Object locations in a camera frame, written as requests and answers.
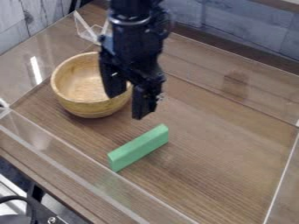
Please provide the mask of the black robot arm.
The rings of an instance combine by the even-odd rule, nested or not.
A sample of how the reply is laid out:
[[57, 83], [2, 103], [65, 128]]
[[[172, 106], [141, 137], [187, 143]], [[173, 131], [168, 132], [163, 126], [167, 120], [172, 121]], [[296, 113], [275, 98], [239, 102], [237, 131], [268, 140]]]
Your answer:
[[99, 38], [99, 69], [107, 96], [115, 98], [133, 86], [132, 117], [153, 113], [165, 76], [159, 56], [169, 31], [163, 0], [109, 0], [107, 20], [112, 33]]

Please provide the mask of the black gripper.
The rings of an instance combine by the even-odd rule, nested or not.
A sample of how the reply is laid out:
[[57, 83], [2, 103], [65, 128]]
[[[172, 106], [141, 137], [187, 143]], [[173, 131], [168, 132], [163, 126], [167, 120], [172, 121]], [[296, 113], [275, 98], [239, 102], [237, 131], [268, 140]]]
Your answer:
[[115, 98], [133, 87], [132, 118], [141, 120], [156, 110], [163, 92], [164, 72], [159, 56], [169, 36], [171, 15], [167, 11], [127, 17], [108, 13], [112, 33], [101, 39], [99, 70], [107, 96]]

